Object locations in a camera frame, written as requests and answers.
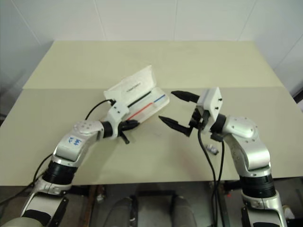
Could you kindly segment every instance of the white tiled wall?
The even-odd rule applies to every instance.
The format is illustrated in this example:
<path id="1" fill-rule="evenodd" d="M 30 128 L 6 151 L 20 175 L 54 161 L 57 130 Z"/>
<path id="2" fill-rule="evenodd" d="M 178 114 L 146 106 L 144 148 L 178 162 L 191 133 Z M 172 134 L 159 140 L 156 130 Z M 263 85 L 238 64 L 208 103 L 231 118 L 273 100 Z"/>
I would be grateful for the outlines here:
<path id="1" fill-rule="evenodd" d="M 303 87 L 303 0 L 0 0 L 0 112 L 53 40 L 253 40 Z"/>

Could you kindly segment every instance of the gray floor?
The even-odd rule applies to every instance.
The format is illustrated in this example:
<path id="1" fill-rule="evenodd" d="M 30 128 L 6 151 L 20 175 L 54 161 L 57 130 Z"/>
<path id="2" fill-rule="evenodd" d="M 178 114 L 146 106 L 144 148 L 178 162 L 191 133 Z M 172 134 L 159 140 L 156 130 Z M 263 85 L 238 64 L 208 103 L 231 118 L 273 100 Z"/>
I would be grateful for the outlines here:
<path id="1" fill-rule="evenodd" d="M 301 179 L 294 178 L 276 181 L 283 204 L 292 208 L 295 216 L 303 217 L 303 183 Z M 145 184 L 115 184 L 107 185 L 107 198 L 98 204 L 95 203 L 91 219 L 91 227 L 101 227 L 111 206 L 119 199 L 135 195 L 146 190 L 175 190 L 184 196 L 192 206 L 199 227 L 211 224 L 210 214 L 210 187 L 206 182 L 180 182 L 180 183 L 145 183 Z M 0 200 L 7 198 L 20 187 L 0 187 Z M 68 195 L 70 203 L 61 223 L 61 227 L 78 226 L 80 215 L 86 205 L 87 198 L 78 195 Z M 139 197 L 139 227 L 169 227 L 170 196 Z M 6 207 L 0 208 L 0 225 L 8 220 L 18 217 L 26 200 L 20 196 L 12 200 Z M 232 227 L 241 226 L 241 212 L 243 206 L 240 190 L 232 191 L 225 196 L 228 209 L 229 222 Z"/>

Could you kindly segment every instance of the robotic arm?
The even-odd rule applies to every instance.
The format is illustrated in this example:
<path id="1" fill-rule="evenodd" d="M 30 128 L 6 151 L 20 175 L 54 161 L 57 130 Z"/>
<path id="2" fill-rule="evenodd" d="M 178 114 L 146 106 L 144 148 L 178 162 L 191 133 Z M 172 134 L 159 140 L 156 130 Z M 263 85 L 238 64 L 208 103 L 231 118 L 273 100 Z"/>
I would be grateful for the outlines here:
<path id="1" fill-rule="evenodd" d="M 164 123 L 187 136 L 193 128 L 202 128 L 202 133 L 210 131 L 214 140 L 223 137 L 230 147 L 242 185 L 243 226 L 286 227 L 280 196 L 271 175 L 269 151 L 259 138 L 257 125 L 247 118 L 220 114 L 223 99 L 219 88 L 208 89 L 201 96 L 183 91 L 172 94 L 197 105 L 189 127 L 160 116 Z"/>
<path id="2" fill-rule="evenodd" d="M 36 180 L 21 217 L 9 221 L 4 227 L 58 226 L 68 204 L 64 195 L 71 188 L 74 174 L 89 147 L 103 138 L 115 139 L 118 136 L 129 143 L 123 131 L 133 129 L 139 123 L 136 120 L 122 122 L 128 113 L 127 106 L 115 102 L 103 122 L 76 123 L 58 143 L 48 169 Z"/>

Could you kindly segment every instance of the beige table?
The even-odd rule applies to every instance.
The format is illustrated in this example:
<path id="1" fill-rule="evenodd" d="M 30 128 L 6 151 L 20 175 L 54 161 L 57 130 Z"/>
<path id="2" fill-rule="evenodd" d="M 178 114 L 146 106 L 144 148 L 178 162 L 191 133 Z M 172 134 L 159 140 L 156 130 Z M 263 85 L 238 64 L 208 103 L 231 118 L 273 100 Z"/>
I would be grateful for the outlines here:
<path id="1" fill-rule="evenodd" d="M 220 86 L 222 113 L 247 116 L 271 154 L 274 177 L 303 175 L 303 116 L 251 42 L 55 42 L 0 128 L 0 185 L 26 185 L 61 137 L 103 100 L 103 91 L 146 65 L 167 94 Z M 170 95 L 159 112 L 186 125 L 195 105 Z M 106 114 L 97 109 L 92 119 Z M 131 143 L 104 140 L 90 149 L 74 184 L 208 181 L 198 145 L 157 116 L 128 131 Z M 219 144 L 203 138 L 205 143 Z M 220 157 L 211 156 L 218 171 Z M 227 148 L 222 179 L 238 179 Z"/>

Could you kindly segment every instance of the black cable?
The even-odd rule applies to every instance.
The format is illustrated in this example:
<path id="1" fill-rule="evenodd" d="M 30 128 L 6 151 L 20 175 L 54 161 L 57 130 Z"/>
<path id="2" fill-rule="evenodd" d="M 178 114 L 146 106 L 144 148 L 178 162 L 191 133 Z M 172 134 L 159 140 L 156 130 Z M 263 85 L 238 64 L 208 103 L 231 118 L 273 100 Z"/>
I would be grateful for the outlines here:
<path id="1" fill-rule="evenodd" d="M 36 170 L 36 172 L 35 172 L 35 175 L 34 175 L 34 177 L 33 177 L 33 182 L 35 182 L 36 180 L 37 180 L 37 174 L 38 174 L 38 172 L 39 172 L 39 169 L 41 168 L 41 166 L 43 165 L 43 163 L 50 157 L 50 156 L 52 156 L 53 154 L 50 154 L 50 155 L 48 155 L 45 159 L 43 159 L 43 161 L 40 163 L 40 165 L 38 166 L 38 168 L 37 168 L 37 170 Z"/>
<path id="2" fill-rule="evenodd" d="M 9 198 L 7 198 L 7 199 L 1 201 L 1 202 L 0 202 L 0 206 L 3 205 L 3 204 L 5 204 L 5 203 L 7 203 L 7 202 L 9 202 L 9 201 L 11 201 L 12 199 L 18 197 L 20 194 L 22 194 L 23 192 L 25 192 L 28 188 L 34 186 L 36 180 L 38 179 L 38 178 L 37 178 L 37 174 L 38 174 L 38 172 L 39 172 L 41 166 L 43 165 L 43 163 L 44 163 L 51 155 L 52 155 L 52 154 L 48 155 L 45 159 L 42 160 L 42 162 L 40 163 L 40 165 L 38 166 L 38 168 L 37 168 L 37 170 L 36 170 L 36 172 L 35 172 L 35 175 L 34 175 L 34 177 L 33 177 L 33 181 L 32 181 L 28 186 L 26 186 L 24 189 L 22 189 L 21 191 L 19 191 L 17 194 L 15 194 L 15 195 L 13 195 L 13 196 L 11 196 L 11 197 L 9 197 Z"/>
<path id="3" fill-rule="evenodd" d="M 215 187 L 216 187 L 216 174 L 215 174 L 215 172 L 214 172 L 213 164 L 212 164 L 211 160 L 209 159 L 208 153 L 207 153 L 207 151 L 206 151 L 206 149 L 205 149 L 205 147 L 204 147 L 204 144 L 203 144 L 203 142 L 202 142 L 202 139 L 201 139 L 201 131 L 202 131 L 202 127 L 200 127 L 200 128 L 198 129 L 198 140 L 199 140 L 199 144 L 200 144 L 200 146 L 201 146 L 201 148 L 202 148 L 202 150 L 203 150 L 203 152 L 204 152 L 204 154 L 205 154 L 205 156 L 206 156 L 206 159 L 207 159 L 207 161 L 208 161 L 208 164 L 209 164 L 210 168 L 212 169 L 213 178 L 214 178 L 214 188 L 215 188 Z M 213 213 L 213 222 L 215 223 L 214 203 L 213 203 L 212 200 L 211 200 L 211 205 L 212 205 L 212 213 Z"/>
<path id="4" fill-rule="evenodd" d="M 220 181 L 221 181 L 222 171 L 223 171 L 224 154 L 225 154 L 225 144 L 224 144 L 223 140 L 222 140 L 221 144 L 222 144 L 222 154 L 221 154 L 220 172 L 219 172 L 219 177 L 218 177 L 218 180 L 216 182 L 216 185 L 214 186 L 214 190 L 213 190 L 213 194 L 212 194 L 212 198 L 211 198 L 212 201 L 214 200 L 214 197 L 217 196 L 219 184 L 220 184 Z M 216 206 L 214 225 L 217 226 L 217 223 L 218 223 L 218 208 Z"/>
<path id="5" fill-rule="evenodd" d="M 87 114 L 85 120 L 87 120 L 87 119 L 89 118 L 90 114 L 94 111 L 94 109 L 96 109 L 99 105 L 101 105 L 102 103 L 105 103 L 105 102 L 107 102 L 107 101 L 109 101 L 109 102 L 111 103 L 111 105 L 113 105 L 113 104 L 115 103 L 115 101 L 114 101 L 113 99 L 106 99 L 106 100 L 103 100 L 102 102 L 98 103 L 97 105 L 95 105 L 95 106 L 90 110 L 90 112 Z M 36 172 L 35 172 L 35 175 L 34 175 L 34 177 L 33 177 L 33 181 L 32 181 L 28 186 L 26 186 L 24 189 L 22 189 L 21 191 L 19 191 L 17 194 L 15 194 L 15 195 L 13 195 L 13 196 L 11 196 L 11 197 L 9 197 L 9 198 L 7 198 L 7 199 L 1 201 L 1 202 L 0 202 L 0 205 L 5 204 L 5 203 L 11 201 L 12 199 L 18 197 L 20 194 L 22 194 L 23 192 L 25 192 L 28 188 L 34 186 L 36 180 L 38 179 L 38 178 L 37 178 L 37 175 L 38 175 L 38 172 L 39 172 L 41 166 L 43 165 L 43 163 L 44 163 L 50 156 L 52 156 L 52 154 L 48 155 L 45 159 L 42 160 L 42 162 L 40 163 L 40 165 L 38 166 L 38 168 L 37 168 L 37 170 L 36 170 Z"/>
<path id="6" fill-rule="evenodd" d="M 217 191 L 217 196 L 218 196 L 218 201 L 221 201 L 220 194 L 219 194 L 218 191 Z M 223 214 L 223 209 L 222 209 L 221 203 L 219 203 L 219 209 L 220 209 L 220 216 L 221 216 L 222 226 L 225 227 L 224 214 Z"/>
<path id="7" fill-rule="evenodd" d="M 106 100 L 103 100 L 102 102 L 98 103 L 97 105 L 95 105 L 95 106 L 90 110 L 90 112 L 87 114 L 85 120 L 87 120 L 87 119 L 89 118 L 90 114 L 91 114 L 98 106 L 100 106 L 102 103 L 105 103 L 105 102 L 107 102 L 107 101 L 109 101 L 109 102 L 111 103 L 111 105 L 113 105 L 113 104 L 115 103 L 115 101 L 114 101 L 113 99 L 106 99 Z"/>

